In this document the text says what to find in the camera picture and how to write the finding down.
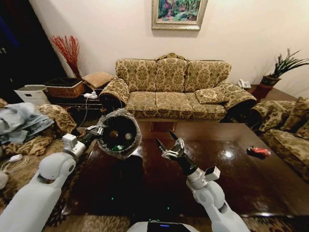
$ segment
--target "dark wooden table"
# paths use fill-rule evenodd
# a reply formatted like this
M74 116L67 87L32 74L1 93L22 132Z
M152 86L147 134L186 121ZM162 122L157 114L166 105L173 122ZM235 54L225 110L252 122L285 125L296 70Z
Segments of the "dark wooden table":
M245 124L139 122L143 139L126 161L96 145L75 183L64 214L126 215L138 220L207 217L185 184L175 161L164 159L159 138L167 148L174 141L169 129L184 139L186 153L205 170L221 170L217 183L230 207L240 215L309 214L309 185L276 154L258 159L246 154L254 145L268 148Z

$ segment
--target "wicker basket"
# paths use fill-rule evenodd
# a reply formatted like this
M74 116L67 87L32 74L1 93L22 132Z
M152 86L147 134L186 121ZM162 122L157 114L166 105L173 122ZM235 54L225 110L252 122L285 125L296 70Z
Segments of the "wicker basket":
M85 91L82 80L56 78L47 83L47 94L55 98L77 98Z

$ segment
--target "picture frame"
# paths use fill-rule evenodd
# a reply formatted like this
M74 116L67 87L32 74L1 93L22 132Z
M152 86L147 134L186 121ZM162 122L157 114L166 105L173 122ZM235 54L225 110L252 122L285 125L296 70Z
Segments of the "picture frame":
M200 30L208 0L153 0L152 29Z

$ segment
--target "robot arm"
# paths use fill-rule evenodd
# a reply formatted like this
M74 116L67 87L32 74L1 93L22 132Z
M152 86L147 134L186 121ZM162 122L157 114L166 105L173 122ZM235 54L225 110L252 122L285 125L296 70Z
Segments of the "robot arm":
M157 139L162 156L175 160L187 176L187 186L193 193L194 199L204 206L213 232L249 232L241 217L231 210L225 201L222 188L214 182L220 176L220 170L213 166L206 171L201 170L190 160L184 152L184 142L170 131L175 140L175 146L166 150L164 145Z
M30 182L23 186L0 215L0 231L40 232L51 214L67 177L102 129L87 128L80 139L63 136L63 152L45 157Z

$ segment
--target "white telephone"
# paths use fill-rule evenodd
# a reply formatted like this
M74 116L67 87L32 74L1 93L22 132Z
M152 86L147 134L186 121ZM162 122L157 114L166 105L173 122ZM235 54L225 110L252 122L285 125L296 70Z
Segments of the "white telephone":
M241 87L241 88L251 88L250 82L244 81L242 79L239 79L238 86Z

